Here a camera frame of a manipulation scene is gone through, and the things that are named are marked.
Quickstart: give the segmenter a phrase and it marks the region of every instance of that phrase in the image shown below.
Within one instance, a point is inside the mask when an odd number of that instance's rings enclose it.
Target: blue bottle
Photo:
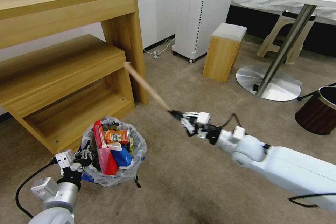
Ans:
[[[120,170],[127,170],[133,166],[133,159],[125,146],[118,142],[109,143],[111,153]]]

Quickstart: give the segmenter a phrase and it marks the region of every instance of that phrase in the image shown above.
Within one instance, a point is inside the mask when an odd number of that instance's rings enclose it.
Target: brown bucket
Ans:
[[[295,114],[297,123],[312,133],[328,135],[336,128],[336,87],[320,87]]]

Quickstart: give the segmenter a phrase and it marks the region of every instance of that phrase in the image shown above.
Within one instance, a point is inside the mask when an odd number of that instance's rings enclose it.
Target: wooden shelf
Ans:
[[[85,35],[0,63],[0,103],[25,117],[122,68],[125,53]]]
[[[0,104],[53,154],[75,150],[95,120],[121,118],[147,91],[138,0],[0,0],[0,49],[100,22],[91,35],[0,62]]]
[[[83,132],[94,121],[106,115],[123,117],[133,108],[132,100],[98,81],[24,120],[44,135],[48,149],[58,152],[79,146]]]

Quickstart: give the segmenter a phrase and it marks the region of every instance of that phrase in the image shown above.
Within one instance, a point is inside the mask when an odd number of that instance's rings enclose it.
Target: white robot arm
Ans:
[[[240,126],[236,126],[232,132],[226,131],[223,127],[229,121],[222,126],[209,124],[210,114],[205,112],[169,112],[180,120],[190,137],[197,135],[207,138],[211,144],[230,154],[238,165],[254,170],[272,183],[299,195],[290,198],[291,202],[336,211],[336,165],[292,149],[260,142],[247,135]],[[81,188],[82,171],[92,161],[90,158],[75,160],[71,150],[57,154],[56,160],[63,178],[57,183],[50,177],[34,183],[31,191],[44,200],[45,210],[29,224],[74,223],[73,212]],[[306,199],[310,205],[297,202],[298,199]]]
[[[208,124],[208,113],[172,113],[180,119],[189,136],[209,139],[224,152],[232,155],[238,165],[260,173],[272,183],[294,195],[289,200],[305,207],[321,207],[336,211],[336,165],[305,155],[295,150],[270,146],[246,135],[245,129],[233,132],[223,126]],[[311,204],[297,202],[306,199]]]

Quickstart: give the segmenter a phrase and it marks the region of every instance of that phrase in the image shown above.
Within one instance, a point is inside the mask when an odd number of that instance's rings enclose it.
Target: trash can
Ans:
[[[134,164],[127,170],[118,170],[115,175],[105,175],[97,169],[97,166],[95,166],[95,163],[97,163],[98,161],[98,157],[96,155],[96,158],[93,159],[93,163],[84,169],[82,179],[100,184],[104,187],[117,185],[119,183],[135,179],[135,183],[139,187],[139,185],[137,184],[137,170],[142,161],[145,159],[145,154],[147,151],[147,145],[144,138],[140,135],[139,132],[137,132],[136,128],[133,125],[121,122],[115,117],[105,116],[100,121],[103,128],[109,128],[116,125],[129,128],[130,136],[134,140],[134,151],[131,154]],[[80,147],[80,150],[86,149],[89,149],[92,155],[97,152],[95,137],[93,133],[93,124],[84,132],[82,137],[82,145]]]
[[[336,87],[320,87],[296,112],[295,120],[305,130],[318,135],[328,135],[336,128]]]

